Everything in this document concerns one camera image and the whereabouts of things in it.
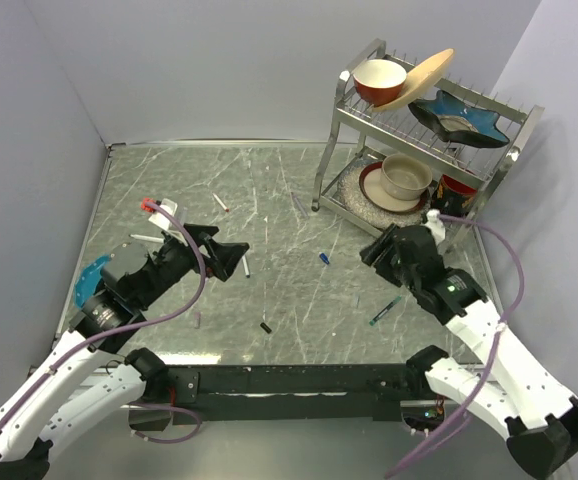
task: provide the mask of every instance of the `green marker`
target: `green marker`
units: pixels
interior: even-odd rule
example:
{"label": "green marker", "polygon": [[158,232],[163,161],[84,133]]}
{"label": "green marker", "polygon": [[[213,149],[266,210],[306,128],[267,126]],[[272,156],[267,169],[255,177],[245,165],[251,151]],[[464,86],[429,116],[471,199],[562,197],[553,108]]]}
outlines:
{"label": "green marker", "polygon": [[380,310],[380,313],[371,319],[371,321],[369,322],[369,325],[371,325],[371,326],[373,327],[373,326],[376,324],[376,322],[377,322],[378,320],[380,320],[382,317],[384,317],[384,316],[387,314],[387,312],[388,312],[389,310],[391,310],[391,309],[396,305],[396,303],[398,303],[401,299],[402,299],[402,296],[398,295],[398,296],[394,299],[393,302],[391,302],[391,303],[390,303],[389,305],[387,305],[385,308],[383,308],[382,310]]}

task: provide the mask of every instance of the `beige bowl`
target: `beige bowl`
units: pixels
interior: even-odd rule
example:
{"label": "beige bowl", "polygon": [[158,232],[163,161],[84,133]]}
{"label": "beige bowl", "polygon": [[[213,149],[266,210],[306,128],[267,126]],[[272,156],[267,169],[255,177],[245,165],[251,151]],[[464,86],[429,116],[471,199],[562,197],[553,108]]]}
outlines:
{"label": "beige bowl", "polygon": [[380,185],[398,200],[419,198],[432,180],[433,175],[428,166],[406,155],[389,155],[382,162]]}

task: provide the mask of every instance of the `marker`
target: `marker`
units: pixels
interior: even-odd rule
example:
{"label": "marker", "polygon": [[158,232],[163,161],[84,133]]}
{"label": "marker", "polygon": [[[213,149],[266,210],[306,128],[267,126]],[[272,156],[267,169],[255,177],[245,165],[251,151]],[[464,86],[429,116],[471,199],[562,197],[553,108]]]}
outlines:
{"label": "marker", "polygon": [[247,257],[242,256],[242,266],[245,267],[245,277],[251,278],[251,272],[249,271],[249,263],[247,262]]}
{"label": "marker", "polygon": [[385,308],[383,308],[378,315],[376,315],[375,317],[373,317],[371,319],[371,321],[369,322],[369,325],[371,325],[373,327],[376,324],[376,322],[378,320],[380,320],[382,317],[384,317],[387,314],[387,312],[389,310],[391,310],[396,305],[396,303],[398,303],[401,299],[402,299],[402,297],[400,295],[397,296],[395,298],[395,300],[393,300],[389,305],[387,305]]}
{"label": "marker", "polygon": [[302,213],[302,216],[305,218],[309,218],[309,214],[307,214],[304,205],[302,204],[300,199],[296,196],[296,194],[293,192],[291,192],[291,199],[293,200],[293,203],[296,204],[296,208],[300,210],[300,213]]}
{"label": "marker", "polygon": [[227,208],[227,206],[224,204],[224,202],[222,200],[220,200],[220,197],[218,197],[218,195],[216,195],[215,193],[212,193],[212,195],[213,195],[213,198],[216,199],[216,202],[218,202],[218,204],[222,207],[222,209],[228,213],[229,208]]}
{"label": "marker", "polygon": [[131,238],[134,238],[136,240],[142,240],[143,242],[152,242],[152,243],[165,243],[164,238],[158,238],[158,237],[148,237],[146,235],[136,235],[136,234],[131,234],[129,235]]}

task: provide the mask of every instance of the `metal dish rack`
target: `metal dish rack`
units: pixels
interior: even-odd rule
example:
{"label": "metal dish rack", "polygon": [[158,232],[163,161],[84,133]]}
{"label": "metal dish rack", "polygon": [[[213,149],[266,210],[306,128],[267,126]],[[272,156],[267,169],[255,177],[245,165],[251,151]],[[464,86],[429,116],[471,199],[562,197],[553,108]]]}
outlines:
{"label": "metal dish rack", "polygon": [[[435,89],[442,89],[467,104],[498,112],[500,114],[497,123],[498,129],[510,140],[508,145],[497,149],[476,149],[459,144],[444,143],[431,130],[420,124],[408,108],[403,107],[398,110],[376,113],[373,112],[370,104],[359,97],[353,82],[350,80],[353,71],[366,60],[370,58],[391,60],[402,65],[407,72],[416,66],[416,61],[414,63],[406,61],[406,55],[400,59],[395,56],[395,51],[392,55],[387,54],[386,51],[387,44],[384,40],[374,40],[338,77],[331,131],[327,147],[316,172],[312,210],[318,211],[322,205],[373,236],[378,237],[381,234],[379,229],[350,212],[337,198],[335,186],[344,169],[324,190],[322,188],[327,166],[338,142],[340,125],[345,124],[359,132],[356,155],[348,165],[365,155],[372,155],[379,159],[384,158],[383,154],[366,145],[367,137],[377,140],[425,163],[438,175],[447,175],[478,190],[467,214],[467,218],[474,218],[491,198],[493,192],[520,156],[540,120],[544,108],[535,105],[529,113],[524,113],[521,111],[522,106],[515,109],[508,105],[509,102],[504,104],[497,101],[496,96],[490,98],[471,88],[465,88],[460,84],[461,80],[453,82],[449,80],[449,77],[441,78],[430,89],[432,93],[435,94]],[[465,225],[451,229],[448,233],[446,246],[460,242],[468,229],[469,227]]]}

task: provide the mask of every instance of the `cable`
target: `cable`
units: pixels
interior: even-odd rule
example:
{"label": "cable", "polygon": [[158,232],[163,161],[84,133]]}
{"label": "cable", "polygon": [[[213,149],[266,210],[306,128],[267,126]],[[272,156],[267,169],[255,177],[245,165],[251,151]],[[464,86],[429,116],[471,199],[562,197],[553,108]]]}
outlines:
{"label": "cable", "polygon": [[172,407],[176,406],[176,389],[173,387],[169,387],[167,388],[167,391],[169,392],[169,403],[171,403]]}
{"label": "cable", "polygon": [[[71,350],[68,350],[62,357],[56,360],[56,362],[50,366],[50,369],[53,372],[56,372],[61,366],[65,364],[65,362],[67,362],[67,360],[69,360],[73,355],[75,355],[77,352],[87,347],[88,345],[99,342],[100,340],[104,340],[105,338],[117,335],[119,333],[131,332],[133,330],[138,330],[140,328],[150,327],[153,325],[158,325],[163,322],[167,322],[172,318],[175,318],[183,314],[187,310],[189,310],[193,306],[193,304],[196,303],[198,298],[200,298],[200,295],[202,294],[202,291],[205,287],[205,279],[207,278],[207,273],[205,262],[202,258],[202,253],[200,252],[198,245],[196,245],[196,242],[194,242],[193,238],[191,237],[191,235],[189,235],[189,232],[185,230],[184,226],[173,215],[169,214],[169,212],[160,207],[160,205],[157,205],[154,202],[146,202],[145,205],[162,214],[167,220],[169,220],[173,224],[173,226],[176,227],[176,229],[182,234],[184,239],[187,241],[187,244],[193,251],[198,261],[198,268],[200,272],[200,283],[198,285],[196,293],[194,293],[193,297],[191,297],[191,300],[189,300],[184,306],[160,318],[157,318],[155,320],[149,320],[147,322],[137,323],[134,325],[125,325],[124,327],[114,328],[113,330],[108,330],[106,332],[99,333],[97,335],[89,337],[88,339],[80,342],[78,345],[73,347]],[[24,392],[20,396],[18,401],[13,404],[13,406],[9,409],[9,411],[5,413],[2,419],[0,420],[0,432],[5,427],[5,425],[9,423],[9,421],[13,418],[13,416],[18,412],[18,410],[20,410],[24,406],[24,404],[38,391],[38,389],[51,377],[52,377],[51,374],[44,373],[42,376],[38,378],[38,380],[36,380],[35,383],[33,383],[29,387],[29,389],[26,392]]]}
{"label": "cable", "polygon": [[458,425],[458,428],[456,428],[453,432],[451,432],[449,435],[447,435],[445,438],[440,440],[435,445],[432,445],[431,447],[429,447],[429,449],[427,450],[427,453],[435,452],[440,447],[442,447],[445,443],[447,443],[449,440],[451,440],[453,437],[455,437],[460,432],[462,432],[471,423],[472,419],[473,419],[472,415],[466,414],[462,420],[462,423],[460,425]]}
{"label": "cable", "polygon": [[112,363],[117,363],[118,366],[122,365],[122,362],[120,360],[109,360],[109,362],[107,362],[107,365],[105,365],[105,372],[107,372],[107,375],[111,375],[111,372],[109,372],[109,365],[111,365]]}
{"label": "cable", "polygon": [[145,435],[142,432],[138,432],[138,431],[134,432],[134,434],[138,438],[142,438],[143,440],[145,440],[147,442],[159,443],[161,445],[173,445],[175,443],[182,443],[182,442],[189,440],[193,436],[195,436],[198,433],[198,431],[200,430],[200,426],[202,425],[202,419],[200,418],[200,415],[198,415],[196,412],[193,412],[191,410],[187,410],[186,408],[173,407],[173,406],[169,406],[169,405],[161,405],[161,404],[157,404],[157,403],[133,402],[130,405],[133,405],[134,407],[148,408],[149,410],[163,410],[165,412],[184,413],[185,415],[189,415],[191,418],[193,418],[196,421],[196,427],[193,429],[193,431],[191,433],[185,435],[184,437],[174,438],[171,440],[167,440],[167,439],[163,439],[163,438],[152,438],[152,437],[148,437],[147,435]]}
{"label": "cable", "polygon": [[[500,242],[504,245],[507,249],[509,254],[511,255],[511,259],[516,265],[516,269],[518,270],[518,294],[516,295],[515,300],[513,303],[507,308],[505,311],[502,312],[500,315],[500,320],[498,324],[506,324],[509,315],[518,307],[522,297],[525,293],[525,274],[522,270],[522,264],[520,262],[520,258],[518,254],[514,251],[511,247],[509,242],[497,231],[488,227],[487,225],[483,225],[479,222],[475,222],[473,220],[468,220],[466,218],[458,218],[458,217],[451,217],[449,215],[440,215],[440,220],[447,221],[447,222],[456,222],[456,223],[463,223],[465,225],[477,226],[478,228],[485,230],[486,232],[491,233],[495,236]],[[420,442],[418,446],[416,446],[411,452],[409,452],[405,457],[398,462],[395,467],[390,468],[384,475],[384,478],[391,478],[398,473],[402,472],[403,470],[409,468],[418,460],[424,458],[427,454],[431,453],[433,450],[438,448],[438,446],[433,447],[434,442],[438,441],[443,434],[449,431],[449,428],[456,423],[458,418],[462,416],[466,411],[469,405],[474,401],[476,396],[480,393],[480,390],[485,386],[487,383],[487,379],[491,370],[493,369],[493,364],[496,359],[496,355],[498,353],[498,347],[500,346],[500,336],[502,335],[502,330],[496,331],[495,335],[493,336],[493,343],[491,345],[491,350],[489,352],[489,358],[487,358],[487,363],[485,364],[485,368],[482,371],[482,375],[480,380],[476,384],[475,388],[471,391],[471,393],[465,398],[465,401],[451,414],[449,417],[445,419],[442,424],[436,428],[424,441]],[[453,437],[456,433],[452,432],[447,436],[447,439]]]}
{"label": "cable", "polygon": [[445,413],[445,397],[443,397],[442,395],[436,396],[436,411],[440,415],[444,415]]}

